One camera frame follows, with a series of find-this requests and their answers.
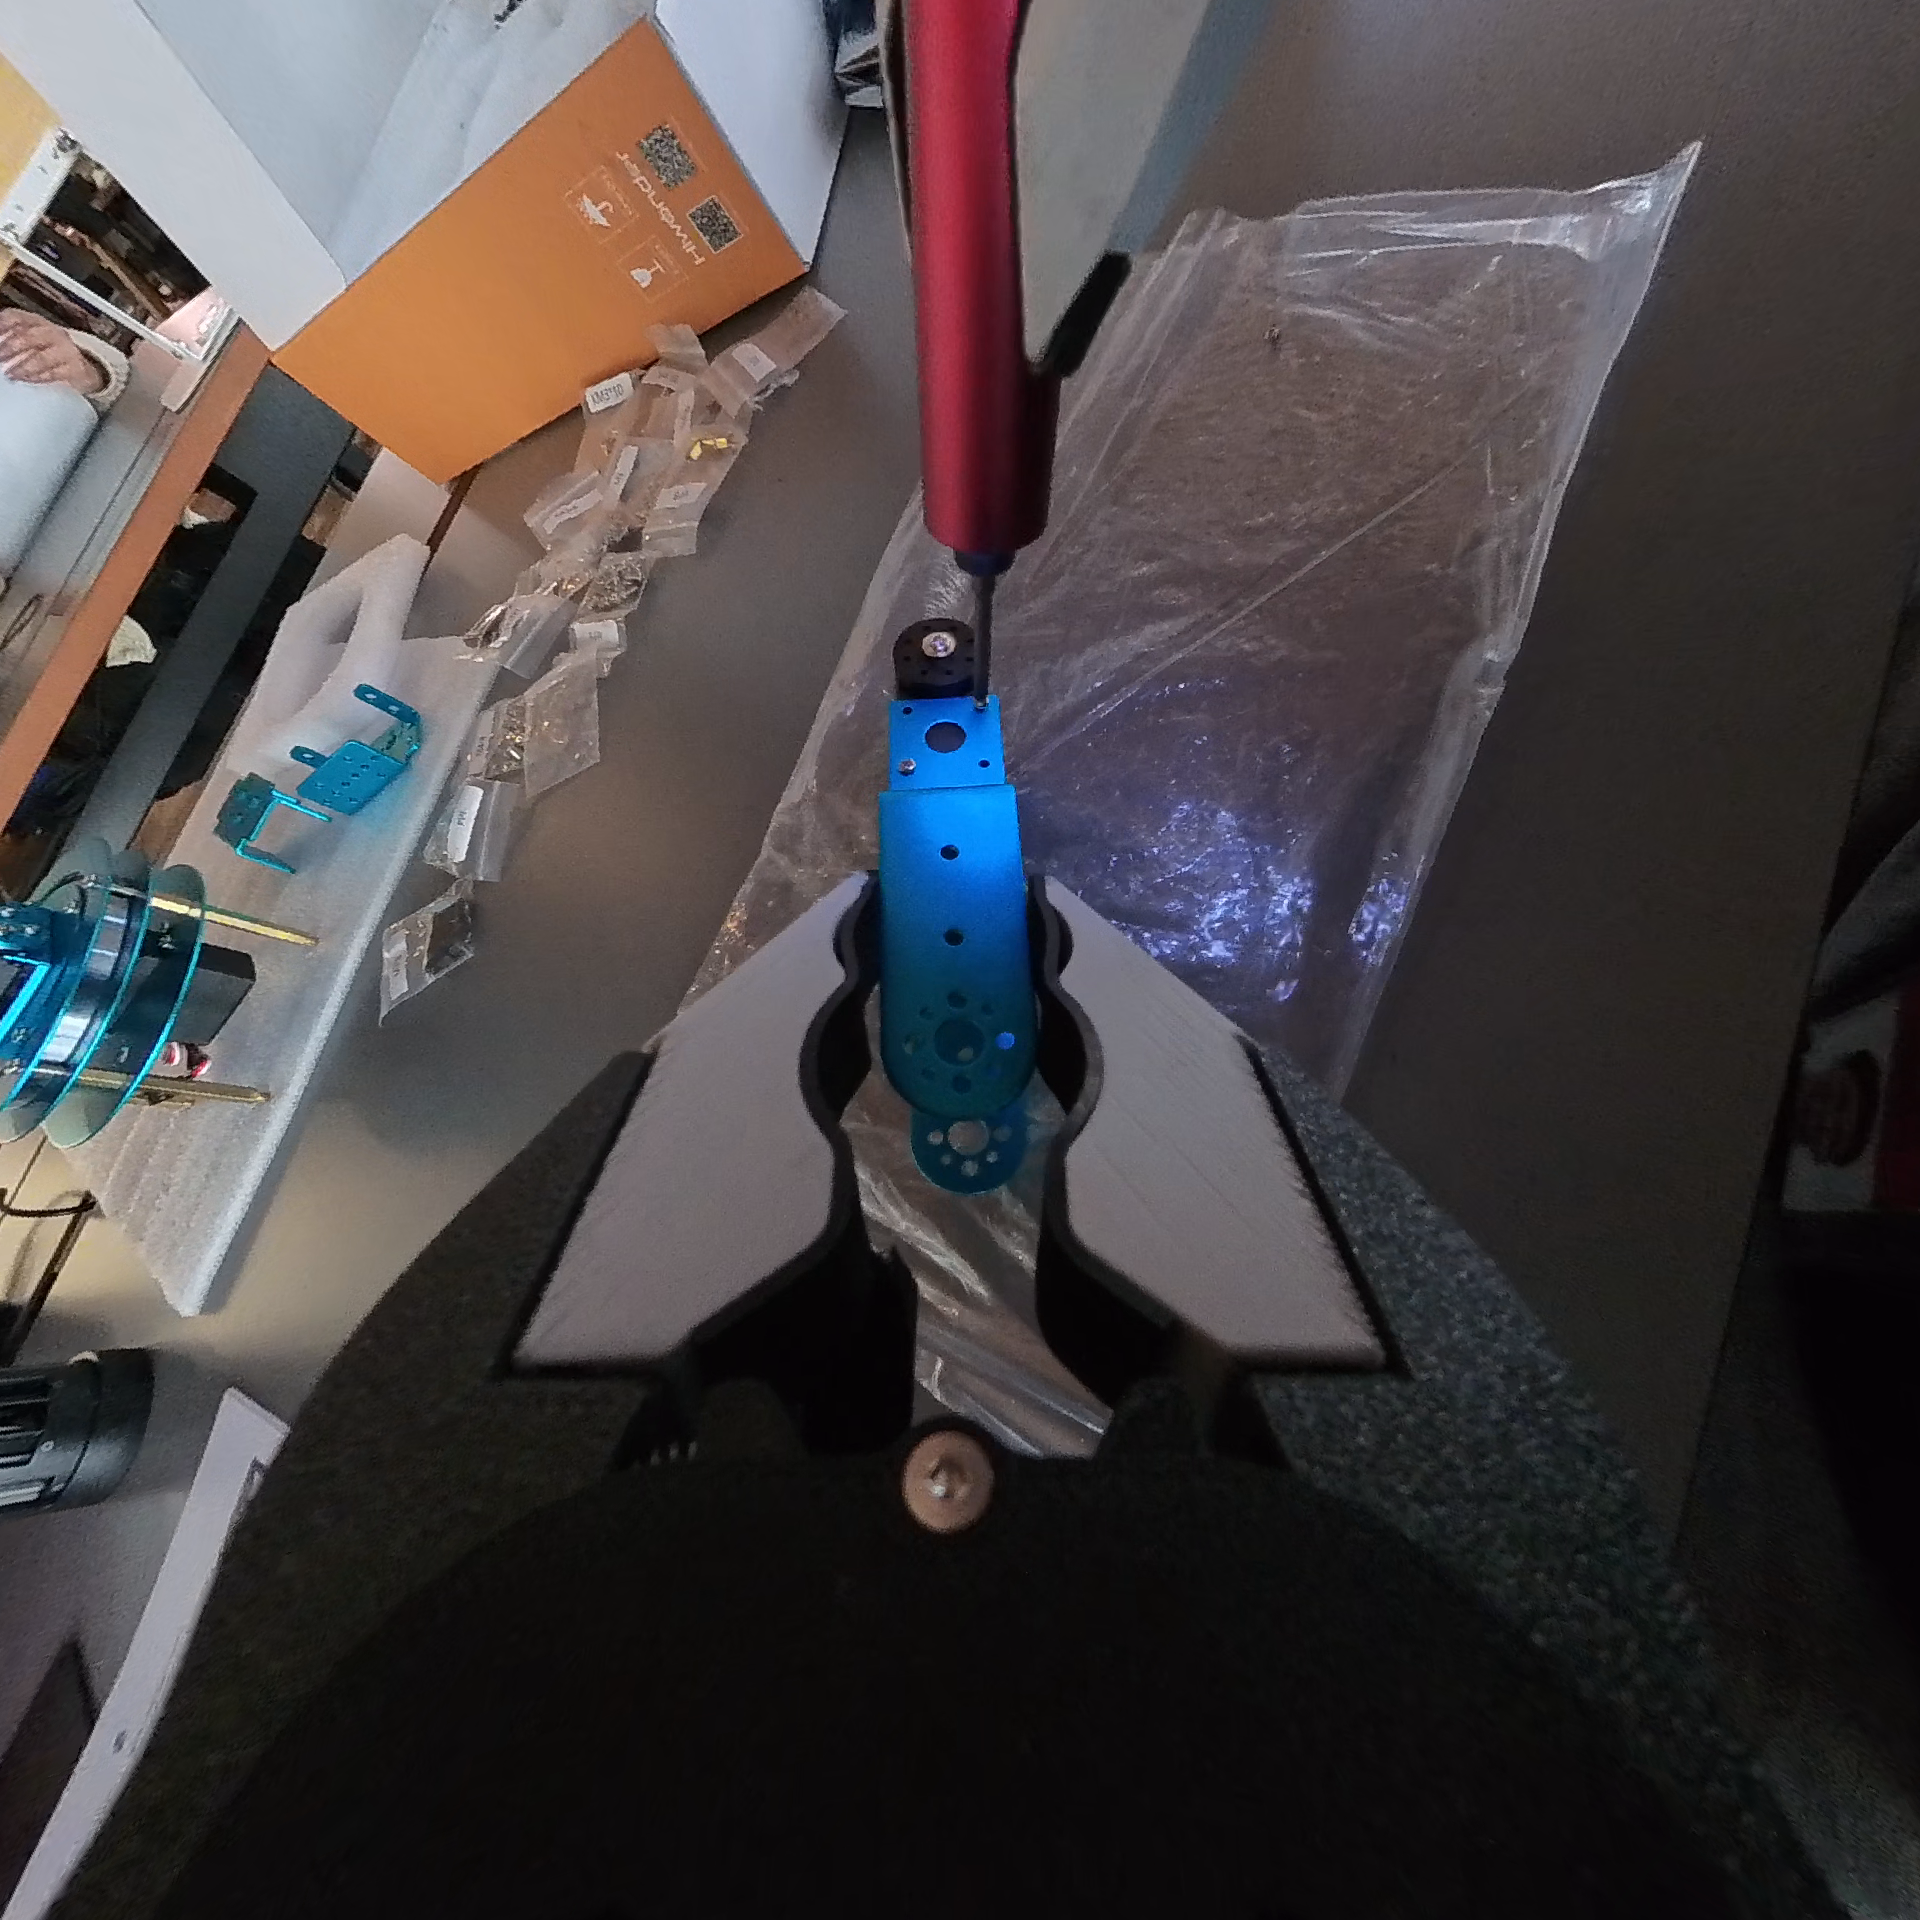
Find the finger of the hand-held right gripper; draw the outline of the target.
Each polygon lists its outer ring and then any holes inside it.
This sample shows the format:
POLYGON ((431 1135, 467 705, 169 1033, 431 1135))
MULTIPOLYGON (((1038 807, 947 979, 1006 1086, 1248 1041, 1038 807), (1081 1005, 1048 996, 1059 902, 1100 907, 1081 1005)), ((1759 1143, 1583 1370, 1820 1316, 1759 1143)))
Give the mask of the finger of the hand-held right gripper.
POLYGON ((1034 3, 1016 45, 1016 215, 1024 355, 1065 369, 1144 229, 1169 111, 1207 3, 1034 3))

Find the wooden edged table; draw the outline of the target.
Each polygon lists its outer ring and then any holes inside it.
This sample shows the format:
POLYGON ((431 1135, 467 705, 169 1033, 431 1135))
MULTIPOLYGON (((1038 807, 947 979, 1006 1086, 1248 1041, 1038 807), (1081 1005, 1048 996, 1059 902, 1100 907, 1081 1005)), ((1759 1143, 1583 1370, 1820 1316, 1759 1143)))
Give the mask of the wooden edged table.
MULTIPOLYGON (((6 60, 226 299, 247 219, 276 195, 143 5, 6 5, 6 60)), ((228 326, 206 371, 135 350, 128 396, 68 475, 6 588, 2 803, 23 799, 42 759, 106 661, 180 507, 251 396, 271 347, 228 326)))

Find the orange white cardboard box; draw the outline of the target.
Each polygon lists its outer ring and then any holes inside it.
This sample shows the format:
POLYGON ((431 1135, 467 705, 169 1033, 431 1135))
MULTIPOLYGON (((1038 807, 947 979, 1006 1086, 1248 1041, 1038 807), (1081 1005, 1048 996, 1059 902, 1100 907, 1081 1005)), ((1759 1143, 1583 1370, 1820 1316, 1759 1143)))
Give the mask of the orange white cardboard box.
POLYGON ((806 275, 806 3, 26 3, 6 60, 272 361, 446 482, 806 275))

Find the grey desk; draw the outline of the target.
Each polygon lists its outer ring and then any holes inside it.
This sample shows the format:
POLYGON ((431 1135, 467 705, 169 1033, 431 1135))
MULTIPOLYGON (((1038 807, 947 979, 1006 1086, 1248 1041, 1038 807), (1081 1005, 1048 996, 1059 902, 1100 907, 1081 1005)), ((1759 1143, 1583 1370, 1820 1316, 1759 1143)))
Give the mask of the grey desk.
MULTIPOLYGON (((1281 5, 1171 212, 1580 188, 1694 139, 1348 1084, 1664 1523, 1914 572, 1916 5, 1281 5)), ((876 111, 815 275, 849 317, 648 593, 608 759, 539 807, 467 967, 390 1025, 362 969, 222 1308, 177 1316, 84 1229, 32 1353, 154 1345, 154 1427, 114 1503, 6 1523, 8 1697, 64 1642, 111 1684, 222 1391, 294 1419, 450 1215, 678 1013, 920 481, 876 111)))

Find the blue robot arm base assembly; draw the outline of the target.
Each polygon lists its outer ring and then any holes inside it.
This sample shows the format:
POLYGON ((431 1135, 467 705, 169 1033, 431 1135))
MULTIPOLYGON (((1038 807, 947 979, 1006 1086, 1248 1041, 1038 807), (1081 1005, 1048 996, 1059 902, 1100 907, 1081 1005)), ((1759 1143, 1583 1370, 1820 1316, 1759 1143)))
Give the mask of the blue robot arm base assembly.
POLYGON ((84 836, 36 897, 2 907, 2 1139, 76 1147, 132 1106, 257 1106, 211 1078, 211 1045, 257 985, 228 933, 316 948, 320 938, 206 897, 195 867, 84 836))

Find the red electric screwdriver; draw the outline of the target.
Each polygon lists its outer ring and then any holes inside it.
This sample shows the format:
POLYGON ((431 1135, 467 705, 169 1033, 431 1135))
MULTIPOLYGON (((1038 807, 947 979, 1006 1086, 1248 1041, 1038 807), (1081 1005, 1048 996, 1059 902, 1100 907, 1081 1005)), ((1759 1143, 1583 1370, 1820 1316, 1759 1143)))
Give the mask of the red electric screwdriver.
POLYGON ((1062 383, 1024 347, 1019 3, 905 3, 903 134, 926 525, 977 585, 977 707, 998 580, 1043 538, 1062 383))

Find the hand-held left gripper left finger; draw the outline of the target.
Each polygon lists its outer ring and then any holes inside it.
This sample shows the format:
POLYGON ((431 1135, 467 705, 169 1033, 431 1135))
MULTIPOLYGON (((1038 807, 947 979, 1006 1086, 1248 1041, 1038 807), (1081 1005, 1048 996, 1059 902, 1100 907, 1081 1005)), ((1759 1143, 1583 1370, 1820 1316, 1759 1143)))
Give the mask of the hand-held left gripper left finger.
POLYGON ((512 1347, 520 1377, 899 1378, 841 1125, 871 1067, 873 877, 846 877, 642 1060, 512 1347))

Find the white foam sheet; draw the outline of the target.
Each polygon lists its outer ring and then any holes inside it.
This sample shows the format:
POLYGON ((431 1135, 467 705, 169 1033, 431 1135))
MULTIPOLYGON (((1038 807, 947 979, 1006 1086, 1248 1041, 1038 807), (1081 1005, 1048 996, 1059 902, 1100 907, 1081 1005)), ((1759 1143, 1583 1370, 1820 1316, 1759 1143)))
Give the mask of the white foam sheet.
POLYGON ((135 1103, 64 1151, 180 1316, 202 1315, 217 1298, 228 1254, 353 983, 378 958, 393 892, 494 679, 494 667, 468 659, 460 636, 416 631, 427 562, 425 541, 399 535, 290 607, 169 850, 174 865, 204 876, 215 905, 316 940, 299 947, 246 938, 257 985, 208 1045, 215 1082, 265 1100, 135 1103), (324 757, 356 738, 376 741, 392 722, 355 697, 362 686, 418 710, 416 757, 353 814, 332 810, 319 821, 276 810, 259 843, 290 871, 233 853, 217 835, 217 814, 238 778, 267 778, 294 795, 324 757))

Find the black cylindrical bit holder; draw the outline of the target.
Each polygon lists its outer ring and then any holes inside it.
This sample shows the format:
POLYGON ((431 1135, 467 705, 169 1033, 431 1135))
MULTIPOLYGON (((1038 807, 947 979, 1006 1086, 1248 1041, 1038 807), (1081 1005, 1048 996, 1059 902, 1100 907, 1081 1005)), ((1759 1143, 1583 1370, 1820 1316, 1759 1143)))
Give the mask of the black cylindrical bit holder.
POLYGON ((154 1407, 147 1349, 2 1372, 2 1514, 106 1502, 131 1474, 154 1407))

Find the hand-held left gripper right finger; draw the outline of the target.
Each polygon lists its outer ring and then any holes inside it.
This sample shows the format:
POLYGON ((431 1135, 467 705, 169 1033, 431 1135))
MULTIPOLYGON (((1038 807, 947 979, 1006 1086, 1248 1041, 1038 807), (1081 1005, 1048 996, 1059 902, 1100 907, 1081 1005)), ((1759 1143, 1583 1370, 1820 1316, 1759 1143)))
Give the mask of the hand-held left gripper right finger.
POLYGON ((1075 1373, 1175 1353, 1250 1372, 1377 1373, 1362 1297, 1254 1042, 1062 879, 1048 1007, 1083 1071, 1048 1151, 1038 1309, 1075 1373))

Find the blue metal bracket with servo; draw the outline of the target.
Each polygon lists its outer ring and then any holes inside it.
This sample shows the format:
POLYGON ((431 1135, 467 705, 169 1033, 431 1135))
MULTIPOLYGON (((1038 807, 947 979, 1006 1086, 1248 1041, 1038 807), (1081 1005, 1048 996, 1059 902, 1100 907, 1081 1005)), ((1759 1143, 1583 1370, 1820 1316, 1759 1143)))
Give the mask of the blue metal bracket with servo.
POLYGON ((921 1178, 980 1196, 1018 1175, 1040 1054, 1028 882, 1001 708, 975 628, 899 633, 879 795, 880 1065, 921 1178))

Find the clear plastic bag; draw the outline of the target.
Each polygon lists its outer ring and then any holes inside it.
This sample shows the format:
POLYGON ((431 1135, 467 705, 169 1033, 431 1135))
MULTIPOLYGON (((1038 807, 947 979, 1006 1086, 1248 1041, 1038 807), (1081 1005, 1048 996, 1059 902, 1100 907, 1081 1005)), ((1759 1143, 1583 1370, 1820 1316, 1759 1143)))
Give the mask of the clear plastic bag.
POLYGON ((1332 1097, 1700 150, 1192 211, 1063 388, 993 638, 1026 867, 1332 1097))

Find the pile of small screw bags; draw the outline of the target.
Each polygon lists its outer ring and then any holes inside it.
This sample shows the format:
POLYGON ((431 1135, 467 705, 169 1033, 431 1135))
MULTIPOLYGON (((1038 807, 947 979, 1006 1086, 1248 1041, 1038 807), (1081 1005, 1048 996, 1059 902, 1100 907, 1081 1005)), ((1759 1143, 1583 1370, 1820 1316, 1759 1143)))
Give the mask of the pile of small screw bags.
POLYGON ((758 411, 844 315, 806 286, 721 353, 689 325, 655 325, 652 361, 583 396, 575 467, 524 514, 539 556, 462 643, 462 661, 494 673, 494 697, 424 838, 424 865, 446 887, 379 934, 379 1019, 474 958, 476 897, 505 877, 524 818, 603 757, 601 686, 630 651, 648 585, 698 554, 758 411))

